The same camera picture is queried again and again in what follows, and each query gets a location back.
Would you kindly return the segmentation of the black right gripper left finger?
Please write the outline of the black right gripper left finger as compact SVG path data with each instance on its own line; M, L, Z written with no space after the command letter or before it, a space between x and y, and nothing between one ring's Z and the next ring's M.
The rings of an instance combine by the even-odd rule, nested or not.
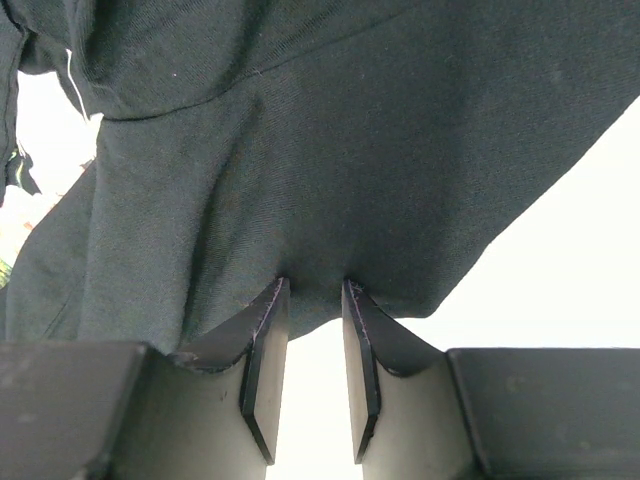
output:
M5 479L261 479L275 461L290 286L165 355L139 342L5 343Z

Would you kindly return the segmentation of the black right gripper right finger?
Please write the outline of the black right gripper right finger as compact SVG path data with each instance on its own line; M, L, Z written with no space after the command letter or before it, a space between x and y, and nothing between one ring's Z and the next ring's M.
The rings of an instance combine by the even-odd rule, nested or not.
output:
M635 348L441 351L342 286L355 462L367 479L635 479Z

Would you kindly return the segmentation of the black t shirt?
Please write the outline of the black t shirt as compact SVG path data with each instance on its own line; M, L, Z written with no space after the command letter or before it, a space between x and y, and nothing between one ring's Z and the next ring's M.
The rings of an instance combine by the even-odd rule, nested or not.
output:
M171 352L291 283L431 315L639 94L635 1L5 1L1 179L19 73L101 114L95 160L1 293L7 341Z

